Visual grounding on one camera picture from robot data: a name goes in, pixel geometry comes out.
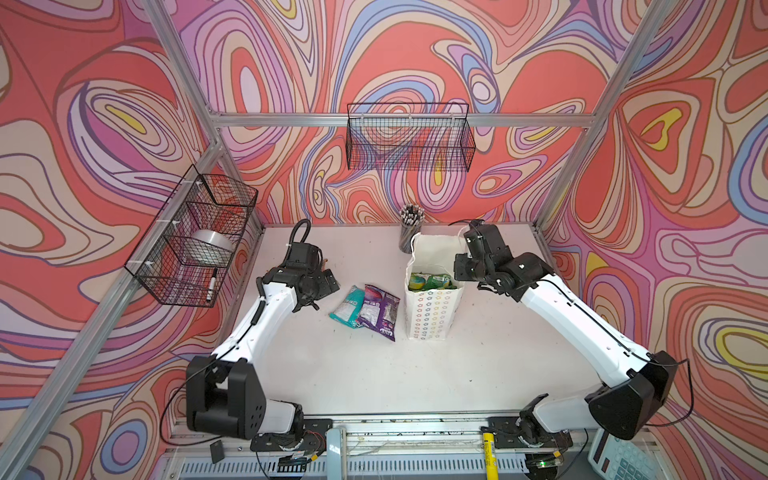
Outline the green white snack packet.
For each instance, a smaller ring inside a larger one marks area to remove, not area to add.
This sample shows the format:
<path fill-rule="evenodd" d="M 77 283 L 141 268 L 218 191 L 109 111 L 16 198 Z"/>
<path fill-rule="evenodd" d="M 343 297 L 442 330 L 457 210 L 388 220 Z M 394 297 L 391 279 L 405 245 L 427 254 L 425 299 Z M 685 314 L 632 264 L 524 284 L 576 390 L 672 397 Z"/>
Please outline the green white snack packet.
<path fill-rule="evenodd" d="M 425 291 L 455 289 L 452 277 L 449 274 L 430 275 L 424 285 Z"/>

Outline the purple snack packet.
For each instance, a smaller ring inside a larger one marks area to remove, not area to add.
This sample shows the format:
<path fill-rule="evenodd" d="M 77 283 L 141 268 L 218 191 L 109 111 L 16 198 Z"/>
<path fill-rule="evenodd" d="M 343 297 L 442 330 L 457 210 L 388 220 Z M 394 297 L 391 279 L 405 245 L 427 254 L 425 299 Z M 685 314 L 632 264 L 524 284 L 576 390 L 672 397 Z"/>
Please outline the purple snack packet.
<path fill-rule="evenodd" d="M 375 285 L 366 284 L 357 324 L 394 342 L 399 306 L 399 297 Z"/>

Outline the teal snack packet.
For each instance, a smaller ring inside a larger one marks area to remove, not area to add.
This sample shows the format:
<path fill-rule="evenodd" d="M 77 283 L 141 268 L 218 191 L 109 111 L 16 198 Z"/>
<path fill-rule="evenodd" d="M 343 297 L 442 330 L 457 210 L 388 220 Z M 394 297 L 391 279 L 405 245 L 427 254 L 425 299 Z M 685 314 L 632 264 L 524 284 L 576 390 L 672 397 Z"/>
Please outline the teal snack packet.
<path fill-rule="evenodd" d="M 352 329 L 360 328 L 358 318 L 364 303 L 365 293 L 363 289 L 353 286 L 344 300 L 329 313 L 329 317 Z"/>

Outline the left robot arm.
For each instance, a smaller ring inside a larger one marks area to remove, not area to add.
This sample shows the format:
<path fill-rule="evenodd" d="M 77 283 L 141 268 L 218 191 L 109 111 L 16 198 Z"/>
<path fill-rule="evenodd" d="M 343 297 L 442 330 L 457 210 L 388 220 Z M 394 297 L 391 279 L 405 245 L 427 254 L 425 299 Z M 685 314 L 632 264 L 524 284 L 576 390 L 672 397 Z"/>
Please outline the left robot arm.
<path fill-rule="evenodd" d="M 289 244 L 283 262 L 256 279 L 258 296 L 224 342 L 196 356 L 186 371 L 186 424 L 195 432 L 251 440 L 259 435 L 300 435 L 302 407 L 267 397 L 257 373 L 283 322 L 339 290 L 322 250 Z"/>

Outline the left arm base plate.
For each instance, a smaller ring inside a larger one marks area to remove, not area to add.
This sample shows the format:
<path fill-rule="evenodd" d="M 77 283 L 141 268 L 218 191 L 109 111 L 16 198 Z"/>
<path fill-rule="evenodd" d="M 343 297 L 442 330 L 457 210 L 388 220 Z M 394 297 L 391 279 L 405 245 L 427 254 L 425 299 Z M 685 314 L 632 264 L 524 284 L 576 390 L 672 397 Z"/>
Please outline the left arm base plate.
<path fill-rule="evenodd" d="M 251 441 L 250 450 L 256 453 L 321 454 L 326 449 L 326 434 L 333 426 L 331 418 L 304 419 L 301 425 L 294 425 L 288 433 L 258 434 Z"/>

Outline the yellow green Fox's packet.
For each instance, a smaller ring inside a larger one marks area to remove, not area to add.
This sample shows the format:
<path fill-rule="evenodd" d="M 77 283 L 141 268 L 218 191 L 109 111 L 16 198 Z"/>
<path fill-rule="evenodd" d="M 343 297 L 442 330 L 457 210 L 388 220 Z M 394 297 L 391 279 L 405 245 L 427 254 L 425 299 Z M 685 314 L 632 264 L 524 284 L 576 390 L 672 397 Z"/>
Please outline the yellow green Fox's packet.
<path fill-rule="evenodd" d="M 427 291 L 432 289 L 429 274 L 411 273 L 408 279 L 408 289 L 410 291 Z"/>

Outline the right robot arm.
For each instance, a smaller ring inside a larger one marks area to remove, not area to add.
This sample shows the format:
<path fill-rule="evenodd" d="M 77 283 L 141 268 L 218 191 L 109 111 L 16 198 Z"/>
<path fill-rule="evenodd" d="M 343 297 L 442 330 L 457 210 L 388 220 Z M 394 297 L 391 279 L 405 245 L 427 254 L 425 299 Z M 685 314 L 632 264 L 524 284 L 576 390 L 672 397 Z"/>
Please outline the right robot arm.
<path fill-rule="evenodd" d="M 540 256 L 514 255 L 497 226 L 480 219 L 466 224 L 468 250 L 455 257 L 455 278 L 538 314 L 580 352 L 600 380 L 569 397 L 535 397 L 519 412 L 514 432 L 534 446 L 574 429 L 600 428 L 620 440 L 633 439 L 665 404 L 679 361 L 663 350 L 648 351 L 602 320 Z"/>

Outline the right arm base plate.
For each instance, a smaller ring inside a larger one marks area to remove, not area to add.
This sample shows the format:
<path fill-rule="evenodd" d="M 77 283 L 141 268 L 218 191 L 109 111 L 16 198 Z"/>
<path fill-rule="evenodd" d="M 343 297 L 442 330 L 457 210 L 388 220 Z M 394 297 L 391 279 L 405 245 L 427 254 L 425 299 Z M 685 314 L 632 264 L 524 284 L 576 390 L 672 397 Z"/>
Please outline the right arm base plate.
<path fill-rule="evenodd" d="M 531 418 L 492 416 L 487 418 L 487 429 L 501 449 L 568 450 L 573 446 L 568 431 L 547 432 Z"/>

